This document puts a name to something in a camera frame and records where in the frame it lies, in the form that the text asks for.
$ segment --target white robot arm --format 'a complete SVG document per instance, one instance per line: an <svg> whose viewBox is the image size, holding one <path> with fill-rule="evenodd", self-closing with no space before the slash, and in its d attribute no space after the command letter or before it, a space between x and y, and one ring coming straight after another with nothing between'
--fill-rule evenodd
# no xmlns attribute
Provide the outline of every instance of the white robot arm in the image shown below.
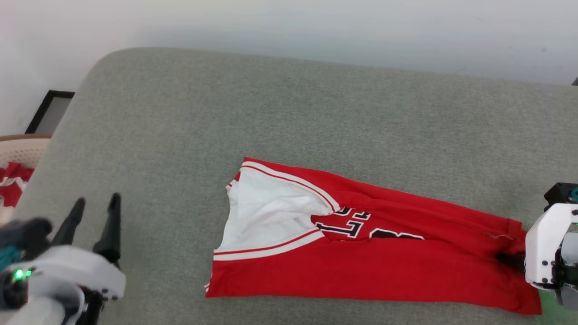
<svg viewBox="0 0 578 325"><path fill-rule="evenodd" d="M526 281L541 290L556 292L564 308L578 310L578 184L557 183L544 195L545 212L526 235Z"/></svg>
<svg viewBox="0 0 578 325"><path fill-rule="evenodd" d="M0 306L20 308L7 325L95 325L103 304L123 297L120 196L113 195L92 252L71 246L83 210L79 199L46 251L0 274Z"/></svg>

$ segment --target white wall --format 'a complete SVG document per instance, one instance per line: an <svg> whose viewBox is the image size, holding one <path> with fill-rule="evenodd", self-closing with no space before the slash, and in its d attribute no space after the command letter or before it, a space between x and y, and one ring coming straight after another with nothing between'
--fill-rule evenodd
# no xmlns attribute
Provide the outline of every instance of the white wall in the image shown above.
<svg viewBox="0 0 578 325"><path fill-rule="evenodd" d="M0 29L0 136L22 134L48 86Z"/></svg>
<svg viewBox="0 0 578 325"><path fill-rule="evenodd" d="M555 84L578 76L575 0L23 0L3 23L49 88L180 46Z"/></svg>

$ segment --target red trim stripe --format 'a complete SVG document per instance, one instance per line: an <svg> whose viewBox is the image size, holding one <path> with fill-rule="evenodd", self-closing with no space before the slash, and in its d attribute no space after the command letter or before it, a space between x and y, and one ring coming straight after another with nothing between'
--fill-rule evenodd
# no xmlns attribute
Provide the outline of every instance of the red trim stripe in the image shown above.
<svg viewBox="0 0 578 325"><path fill-rule="evenodd" d="M311 230L311 231L309 231L309 232L306 233L306 234L303 234L303 235L301 235L301 236L299 236L299 237L297 237L297 238L294 238L294 239L292 239L292 240L290 240L290 241L288 241L288 242L281 243L281 244L275 245L275 246L263 247L263 248L255 248L255 249L245 249L245 250L234 250L234 251L230 251L230 252L218 252L218 253L215 253L215 255L248 253L248 252L257 252L257 251L260 251L260 250L274 249L274 248L278 248L278 247L281 247L281 246L285 246L285 245L287 245L287 244L289 244L289 243L292 243L292 242L294 242L294 241L298 241L299 239L301 239L301 238L303 238L303 237L306 237L306 236L309 236L310 234L312 234L312 233L314 233L314 232L318 232L318 231L319 231L319 229Z"/></svg>
<svg viewBox="0 0 578 325"><path fill-rule="evenodd" d="M317 193L319 196L321 196L321 197L325 200L325 203L327 203L327 205L329 205L329 206L331 207L331 211L335 212L335 209L333 208L333 205L331 204L331 202L329 202L329 200L328 200L323 194L319 193L316 189L314 189L314 188L312 188L312 187L310 187L310 186L307 186L307 185L305 185L305 184L303 184L303 183L299 183L299 182L297 182L296 180L292 180L292 179L289 179L289 178L285 178L285 177L281 177L281 176L269 174L269 173L267 173L267 172L265 172L265 171L260 170L260 169L257 168L257 167L253 167L253 166L241 166L241 168L252 168L252 169L255 169L256 171L260 171L260 172L262 172L262 173L264 173L264 174L266 174L266 175L269 175L269 176L271 176L271 177L284 179L284 180L287 180L287 181L289 181L289 182L293 182L293 183L297 183L297 184L299 184L299 185L301 185L301 186L305 186L305 187L307 187L308 189L310 189L311 191L314 191L314 192Z"/></svg>

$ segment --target jersey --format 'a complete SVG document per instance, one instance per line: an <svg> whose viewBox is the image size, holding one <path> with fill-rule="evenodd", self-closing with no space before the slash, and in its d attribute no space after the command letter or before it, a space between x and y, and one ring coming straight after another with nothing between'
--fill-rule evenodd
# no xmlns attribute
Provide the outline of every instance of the jersey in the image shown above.
<svg viewBox="0 0 578 325"><path fill-rule="evenodd" d="M498 254L525 250L520 222L245 158L207 297L465 302L541 313L538 291Z"/></svg>

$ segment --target gray upholstered cushion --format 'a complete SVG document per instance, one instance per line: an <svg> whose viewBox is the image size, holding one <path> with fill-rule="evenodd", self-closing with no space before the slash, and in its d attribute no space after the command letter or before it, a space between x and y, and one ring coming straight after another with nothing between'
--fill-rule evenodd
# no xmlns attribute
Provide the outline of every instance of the gray upholstered cushion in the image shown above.
<svg viewBox="0 0 578 325"><path fill-rule="evenodd" d="M578 87L178 49L97 63L17 209L90 248L123 195L126 297L101 324L521 324L455 303L204 298L243 156L323 169L522 220L578 180ZM440 279L451 286L452 270ZM553 296L539 323L570 322Z"/></svg>

